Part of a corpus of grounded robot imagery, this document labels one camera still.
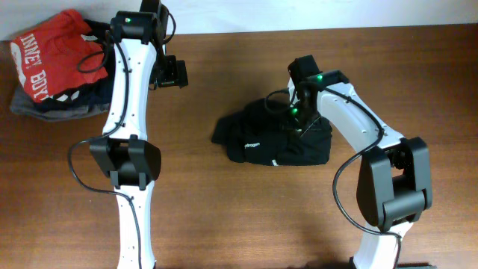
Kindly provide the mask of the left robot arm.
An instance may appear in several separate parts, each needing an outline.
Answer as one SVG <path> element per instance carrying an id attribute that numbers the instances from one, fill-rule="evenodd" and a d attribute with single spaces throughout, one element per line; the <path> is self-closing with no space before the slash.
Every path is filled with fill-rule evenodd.
<path id="1" fill-rule="evenodd" d="M 118 268 L 154 268 L 151 201 L 161 171 L 161 151 L 148 141 L 146 109 L 151 89 L 185 87 L 185 62 L 166 53 L 173 15 L 120 11 L 111 20 L 115 56 L 113 95 L 102 135 L 90 153 L 109 178 L 119 210 Z"/>

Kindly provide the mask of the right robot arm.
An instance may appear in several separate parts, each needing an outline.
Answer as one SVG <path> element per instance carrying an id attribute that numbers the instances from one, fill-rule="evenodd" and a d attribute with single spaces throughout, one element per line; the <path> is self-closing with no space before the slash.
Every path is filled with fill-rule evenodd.
<path id="1" fill-rule="evenodd" d="M 351 268 L 398 268 L 403 238 L 432 205 L 429 149 L 420 137 L 406 138 L 381 120 L 339 70 L 290 75 L 290 100 L 299 115 L 327 119 L 355 153 L 337 170 L 332 195 L 342 215 L 363 232 Z M 356 201 L 365 223 L 345 210 L 338 180 L 360 162 Z"/>

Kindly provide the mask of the black t-shirt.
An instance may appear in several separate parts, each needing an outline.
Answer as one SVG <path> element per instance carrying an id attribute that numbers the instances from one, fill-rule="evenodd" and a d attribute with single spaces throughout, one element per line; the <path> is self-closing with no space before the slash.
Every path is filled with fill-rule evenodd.
<path id="1" fill-rule="evenodd" d="M 224 146 L 229 160 L 265 166 L 314 166 L 330 158 L 332 127 L 323 117 L 301 129 L 290 113 L 271 114 L 257 99 L 219 118 L 211 142 Z"/>

